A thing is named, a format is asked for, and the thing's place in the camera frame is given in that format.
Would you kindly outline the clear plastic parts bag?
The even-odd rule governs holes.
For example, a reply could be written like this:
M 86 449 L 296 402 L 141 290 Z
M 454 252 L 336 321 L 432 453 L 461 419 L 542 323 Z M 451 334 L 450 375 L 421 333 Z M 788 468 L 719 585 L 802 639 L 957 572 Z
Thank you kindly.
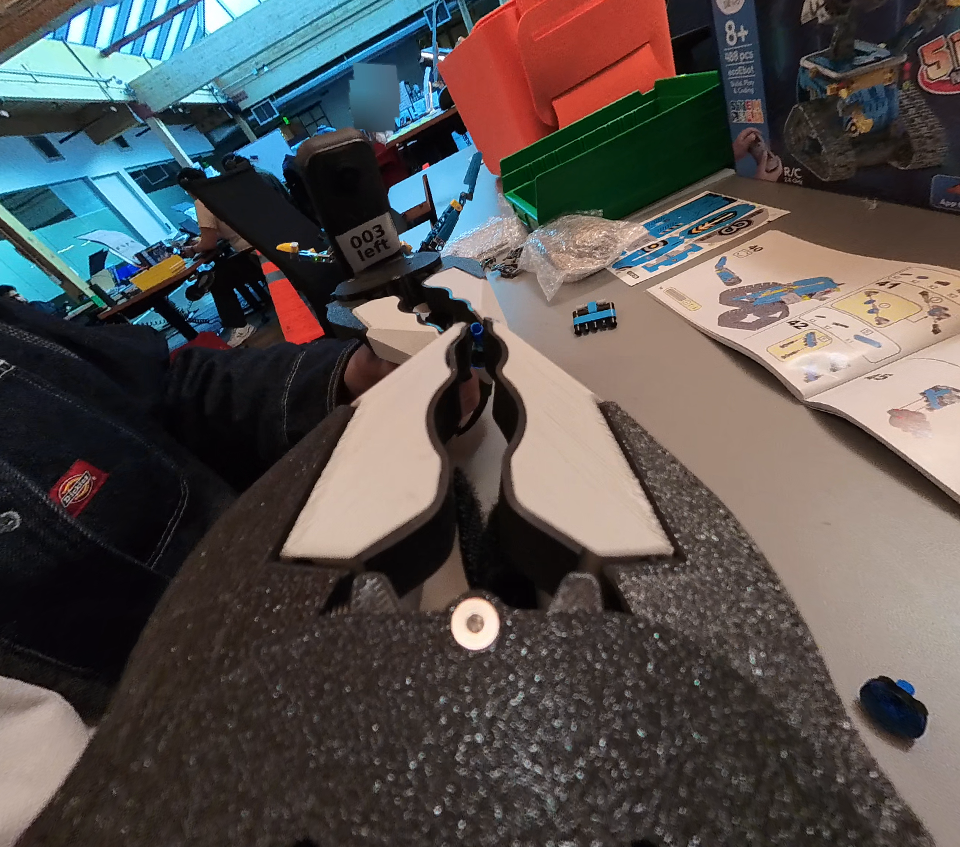
M 566 284 L 608 268 L 646 235 L 640 221 L 567 214 L 535 228 L 524 241 L 518 268 L 531 274 L 547 303 Z
M 444 257 L 472 260 L 487 273 L 512 279 L 522 273 L 520 259 L 530 230 L 515 215 L 499 215 L 449 241 Z

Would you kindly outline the robot kit box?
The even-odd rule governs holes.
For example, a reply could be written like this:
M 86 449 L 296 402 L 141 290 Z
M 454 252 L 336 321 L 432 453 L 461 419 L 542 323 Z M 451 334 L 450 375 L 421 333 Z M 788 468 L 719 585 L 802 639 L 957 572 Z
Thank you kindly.
M 736 173 L 958 215 L 959 0 L 709 0 Z

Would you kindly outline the black blue brick assembly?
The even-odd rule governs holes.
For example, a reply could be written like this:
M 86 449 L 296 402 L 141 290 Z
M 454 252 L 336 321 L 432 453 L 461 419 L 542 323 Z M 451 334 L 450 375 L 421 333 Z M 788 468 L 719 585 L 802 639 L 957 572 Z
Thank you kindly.
M 575 308 L 571 314 L 575 337 L 585 337 L 618 327 L 618 313 L 611 301 L 589 301 Z

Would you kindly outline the instruction booklet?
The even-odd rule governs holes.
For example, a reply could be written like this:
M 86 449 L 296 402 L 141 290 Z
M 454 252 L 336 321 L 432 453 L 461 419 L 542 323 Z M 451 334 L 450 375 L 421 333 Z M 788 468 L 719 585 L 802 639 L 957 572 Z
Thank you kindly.
M 649 293 L 959 500 L 958 271 L 774 230 Z

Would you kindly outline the green plastic bin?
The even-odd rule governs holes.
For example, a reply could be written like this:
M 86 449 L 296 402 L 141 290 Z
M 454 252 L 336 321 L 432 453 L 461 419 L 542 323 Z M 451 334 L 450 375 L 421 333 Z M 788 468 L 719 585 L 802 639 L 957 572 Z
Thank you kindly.
M 569 214 L 620 220 L 733 165 L 718 71 L 655 81 L 500 162 L 532 228 Z

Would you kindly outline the grey desk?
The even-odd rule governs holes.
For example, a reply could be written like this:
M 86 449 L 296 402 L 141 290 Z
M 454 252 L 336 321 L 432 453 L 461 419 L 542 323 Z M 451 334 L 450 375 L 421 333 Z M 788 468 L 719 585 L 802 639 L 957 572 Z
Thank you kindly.
M 608 272 L 547 302 L 534 277 L 492 277 L 509 326 L 614 401 L 750 533 L 802 613 L 848 717 L 937 845 L 958 845 L 958 504 L 860 428 L 804 407 L 749 358 Z M 572 312 L 615 305 L 577 337 Z M 864 682 L 913 685 L 925 733 L 882 731 Z

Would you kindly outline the person's left hand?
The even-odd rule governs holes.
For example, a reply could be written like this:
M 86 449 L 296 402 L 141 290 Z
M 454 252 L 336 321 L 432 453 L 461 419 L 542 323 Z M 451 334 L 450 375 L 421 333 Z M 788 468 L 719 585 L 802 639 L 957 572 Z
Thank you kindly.
M 339 384 L 341 405 L 352 404 L 397 369 L 397 364 L 376 355 L 367 345 L 359 345 L 349 356 Z

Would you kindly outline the blue sticker sheet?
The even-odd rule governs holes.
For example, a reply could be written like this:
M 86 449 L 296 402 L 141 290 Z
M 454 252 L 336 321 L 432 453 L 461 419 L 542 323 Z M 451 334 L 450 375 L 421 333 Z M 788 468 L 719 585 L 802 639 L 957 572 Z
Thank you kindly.
M 788 210 L 705 191 L 636 223 L 608 272 L 636 286 L 785 217 Z

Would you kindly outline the person's white shirt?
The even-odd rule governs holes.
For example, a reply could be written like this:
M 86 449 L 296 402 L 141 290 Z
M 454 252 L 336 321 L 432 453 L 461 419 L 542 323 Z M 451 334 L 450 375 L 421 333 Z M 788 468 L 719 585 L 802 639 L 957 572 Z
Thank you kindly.
M 14 845 L 66 781 L 90 743 L 64 697 L 1 678 L 1 844 Z

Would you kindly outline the orange bin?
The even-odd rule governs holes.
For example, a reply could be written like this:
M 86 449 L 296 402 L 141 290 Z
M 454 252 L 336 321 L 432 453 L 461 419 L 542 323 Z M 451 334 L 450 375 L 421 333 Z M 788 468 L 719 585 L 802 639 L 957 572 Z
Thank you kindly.
M 509 0 L 439 73 L 486 168 L 676 73 L 666 0 Z

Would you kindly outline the black background office chair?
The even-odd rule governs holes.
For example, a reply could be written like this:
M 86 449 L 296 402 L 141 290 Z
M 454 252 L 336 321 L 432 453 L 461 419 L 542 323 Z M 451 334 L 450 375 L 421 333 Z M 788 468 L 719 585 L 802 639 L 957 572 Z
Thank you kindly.
M 327 244 L 321 228 L 294 205 L 275 176 L 240 157 L 216 177 L 186 167 L 180 170 L 177 181 L 216 219 L 275 265 L 305 302 L 323 334 L 335 337 L 328 304 L 334 289 L 346 278 L 345 271 L 335 256 L 311 260 L 280 249 L 282 243 L 295 242 L 301 250 L 322 253 Z

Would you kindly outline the person's denim jacket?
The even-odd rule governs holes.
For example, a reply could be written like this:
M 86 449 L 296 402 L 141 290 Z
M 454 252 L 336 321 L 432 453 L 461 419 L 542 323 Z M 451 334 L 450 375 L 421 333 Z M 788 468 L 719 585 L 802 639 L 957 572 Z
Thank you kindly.
M 84 721 L 103 715 L 186 557 L 251 487 L 234 491 L 164 424 L 166 376 L 189 348 L 1 302 L 2 675 Z

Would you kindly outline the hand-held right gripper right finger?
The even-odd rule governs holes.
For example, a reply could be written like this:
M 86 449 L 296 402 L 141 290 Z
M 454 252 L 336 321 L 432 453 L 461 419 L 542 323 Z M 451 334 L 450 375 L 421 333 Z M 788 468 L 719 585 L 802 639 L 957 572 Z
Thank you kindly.
M 525 576 L 670 558 L 675 545 L 594 392 L 486 321 L 492 416 L 505 439 L 494 526 Z

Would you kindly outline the cluttered wooden work table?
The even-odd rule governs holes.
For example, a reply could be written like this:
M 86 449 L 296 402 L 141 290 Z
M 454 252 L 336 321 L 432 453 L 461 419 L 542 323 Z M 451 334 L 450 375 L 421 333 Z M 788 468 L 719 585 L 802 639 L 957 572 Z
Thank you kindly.
M 102 310 L 96 315 L 96 320 L 102 324 L 130 323 L 138 316 L 153 313 L 185 342 L 192 342 L 200 332 L 186 313 L 174 305 L 171 295 L 187 284 L 198 284 L 205 274 L 213 272 L 215 261 L 230 257 L 233 253 L 230 245 L 222 242 L 213 251 L 200 253 L 187 260 L 180 255 L 172 255 L 136 275 L 131 281 L 136 288 L 134 294 Z

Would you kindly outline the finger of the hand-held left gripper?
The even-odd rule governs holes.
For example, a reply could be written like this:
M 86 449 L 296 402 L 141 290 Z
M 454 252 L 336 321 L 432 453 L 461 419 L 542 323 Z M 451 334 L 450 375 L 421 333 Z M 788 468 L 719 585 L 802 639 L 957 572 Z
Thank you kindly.
M 426 306 L 426 322 L 430 324 L 498 320 L 498 299 L 488 278 L 457 267 L 426 278 Z
M 441 333 L 422 313 L 399 305 L 357 305 L 351 312 L 365 329 L 372 352 L 393 365 L 409 361 Z

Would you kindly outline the white background table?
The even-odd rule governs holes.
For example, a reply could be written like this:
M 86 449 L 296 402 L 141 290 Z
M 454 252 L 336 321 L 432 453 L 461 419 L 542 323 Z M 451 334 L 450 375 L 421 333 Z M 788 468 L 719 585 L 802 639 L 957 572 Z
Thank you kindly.
M 453 201 L 465 204 L 463 195 L 475 189 L 481 165 L 482 155 L 470 145 L 390 187 L 390 208 L 406 226 L 401 240 L 420 246 Z

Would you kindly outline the person's left forearm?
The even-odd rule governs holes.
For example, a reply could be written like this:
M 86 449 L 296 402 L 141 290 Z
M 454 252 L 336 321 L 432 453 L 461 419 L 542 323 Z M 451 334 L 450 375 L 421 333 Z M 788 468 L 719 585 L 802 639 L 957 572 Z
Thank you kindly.
M 241 492 L 349 401 L 347 369 L 359 349 L 335 339 L 186 349 L 166 375 L 164 425 Z

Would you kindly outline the blue translucent round plate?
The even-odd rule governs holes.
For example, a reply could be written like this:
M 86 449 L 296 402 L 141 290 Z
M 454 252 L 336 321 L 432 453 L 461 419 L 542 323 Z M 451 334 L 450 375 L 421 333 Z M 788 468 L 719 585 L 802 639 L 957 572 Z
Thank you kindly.
M 906 680 L 885 675 L 870 678 L 860 686 L 858 700 L 867 717 L 891 736 L 912 742 L 927 731 L 929 709 Z

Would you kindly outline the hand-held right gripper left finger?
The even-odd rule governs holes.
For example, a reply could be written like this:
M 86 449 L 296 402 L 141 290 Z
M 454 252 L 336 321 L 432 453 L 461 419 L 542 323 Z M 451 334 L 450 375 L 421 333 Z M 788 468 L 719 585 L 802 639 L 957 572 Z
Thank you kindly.
M 467 327 L 456 325 L 359 397 L 280 550 L 421 588 L 455 539 L 448 445 L 464 416 Z

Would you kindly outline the orange white striped cone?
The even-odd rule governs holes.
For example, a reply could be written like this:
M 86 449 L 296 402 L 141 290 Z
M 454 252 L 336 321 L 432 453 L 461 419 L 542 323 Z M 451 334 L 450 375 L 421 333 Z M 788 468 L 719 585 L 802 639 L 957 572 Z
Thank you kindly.
M 293 283 L 265 255 L 257 252 L 256 257 L 284 340 L 306 345 L 324 337 L 324 328 Z

